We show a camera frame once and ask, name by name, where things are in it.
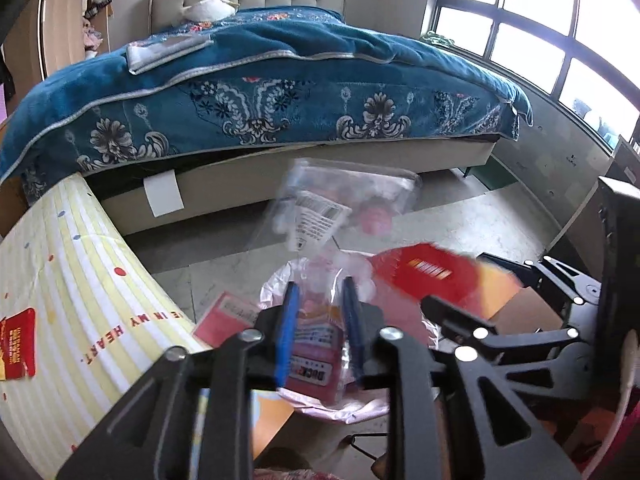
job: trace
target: white label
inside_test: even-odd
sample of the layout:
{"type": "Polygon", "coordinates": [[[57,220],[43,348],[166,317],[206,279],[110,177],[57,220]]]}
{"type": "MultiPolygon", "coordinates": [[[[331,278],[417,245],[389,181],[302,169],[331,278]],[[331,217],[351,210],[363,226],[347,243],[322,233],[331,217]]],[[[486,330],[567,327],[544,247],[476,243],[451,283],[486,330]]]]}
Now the white label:
{"type": "Polygon", "coordinates": [[[634,175],[634,172],[629,169],[629,167],[625,168],[625,175],[628,177],[632,184],[636,183],[636,176],[634,175]]]}
{"type": "Polygon", "coordinates": [[[218,309],[227,316],[245,322],[250,326],[255,324],[256,319],[258,319],[258,314],[260,313],[260,310],[256,306],[245,303],[239,298],[230,295],[225,295],[222,298],[218,309]]]}
{"type": "Polygon", "coordinates": [[[174,170],[148,176],[143,183],[146,199],[155,217],[184,209],[174,170]]]}
{"type": "Polygon", "coordinates": [[[323,246],[350,215],[351,208],[303,190],[296,197],[295,211],[295,223],[289,231],[289,251],[323,246]]]}
{"type": "Polygon", "coordinates": [[[330,324],[299,326],[296,329],[295,342],[322,348],[334,347],[335,328],[330,324]]]}
{"type": "Polygon", "coordinates": [[[289,377],[305,381],[305,383],[317,384],[318,386],[327,386],[331,371],[334,369],[329,363],[314,361],[297,355],[291,356],[290,366],[289,377]]]}

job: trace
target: bed frame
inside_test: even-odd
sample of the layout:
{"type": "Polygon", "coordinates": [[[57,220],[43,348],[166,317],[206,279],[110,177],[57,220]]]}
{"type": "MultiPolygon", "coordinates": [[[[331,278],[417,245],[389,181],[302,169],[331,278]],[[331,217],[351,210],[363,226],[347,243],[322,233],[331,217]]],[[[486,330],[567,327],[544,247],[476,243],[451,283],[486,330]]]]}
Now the bed frame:
{"type": "MultiPolygon", "coordinates": [[[[149,33],[169,27],[180,10],[200,0],[149,0],[149,33]]],[[[232,0],[240,8],[307,5],[344,14],[348,0],[232,0]]],[[[423,173],[484,164],[495,143],[466,139],[405,139],[335,144],[289,145],[251,155],[231,156],[177,176],[184,209],[155,218],[140,188],[102,202],[122,235],[214,211],[274,198],[289,167],[299,156],[395,166],[423,173]]]]}

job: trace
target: window sill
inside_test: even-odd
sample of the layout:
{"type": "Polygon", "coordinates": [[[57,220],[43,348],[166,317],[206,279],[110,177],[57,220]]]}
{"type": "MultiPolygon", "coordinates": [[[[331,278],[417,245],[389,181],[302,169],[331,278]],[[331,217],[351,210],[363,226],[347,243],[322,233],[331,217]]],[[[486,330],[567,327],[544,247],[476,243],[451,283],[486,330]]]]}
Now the window sill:
{"type": "Polygon", "coordinates": [[[551,99],[548,93],[546,93],[545,91],[543,91],[542,89],[534,85],[531,81],[527,81],[526,79],[522,78],[515,72],[511,72],[510,70],[507,70],[506,68],[498,64],[487,62],[487,60],[483,59],[481,56],[478,56],[473,52],[469,52],[468,50],[464,50],[456,46],[451,46],[451,47],[445,47],[445,46],[439,46],[439,45],[435,45],[435,46],[437,46],[442,50],[447,50],[449,52],[452,52],[457,56],[468,59],[469,61],[474,62],[475,64],[481,66],[482,68],[491,70],[492,72],[495,72],[503,77],[511,79],[514,83],[518,84],[519,86],[522,86],[527,91],[533,92],[538,97],[540,97],[541,99],[545,100],[547,103],[552,105],[562,115],[567,117],[572,123],[574,123],[578,128],[580,128],[586,135],[591,137],[591,140],[593,140],[593,142],[595,142],[600,147],[600,149],[603,152],[605,152],[608,156],[611,156],[613,154],[614,149],[611,146],[609,146],[604,141],[604,139],[600,137],[597,134],[597,132],[595,132],[587,123],[585,123],[580,117],[574,114],[571,110],[569,110],[569,108],[564,106],[562,103],[559,103],[551,99]]]}

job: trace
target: yellow striped fabric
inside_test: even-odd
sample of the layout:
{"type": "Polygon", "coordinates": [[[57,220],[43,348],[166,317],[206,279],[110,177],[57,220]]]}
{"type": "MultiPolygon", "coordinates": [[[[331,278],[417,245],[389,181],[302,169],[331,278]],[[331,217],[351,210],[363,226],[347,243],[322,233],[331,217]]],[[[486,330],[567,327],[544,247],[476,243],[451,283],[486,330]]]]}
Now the yellow striped fabric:
{"type": "Polygon", "coordinates": [[[207,348],[78,174],[0,244],[0,319],[28,307],[36,375],[0,381],[0,418],[44,479],[166,348],[207,348]]]}

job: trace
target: pink package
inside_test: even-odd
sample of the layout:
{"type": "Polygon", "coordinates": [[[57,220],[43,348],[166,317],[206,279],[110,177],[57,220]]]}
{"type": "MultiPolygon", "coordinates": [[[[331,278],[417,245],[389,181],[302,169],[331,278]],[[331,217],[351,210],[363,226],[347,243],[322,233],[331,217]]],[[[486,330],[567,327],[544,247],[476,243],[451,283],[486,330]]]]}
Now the pink package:
{"type": "Polygon", "coordinates": [[[198,322],[193,335],[213,348],[229,337],[251,328],[260,308],[225,291],[198,322]]]}
{"type": "Polygon", "coordinates": [[[329,314],[298,317],[285,387],[333,404],[341,393],[344,333],[332,319],[340,316],[338,308],[329,310],[329,314]]]}

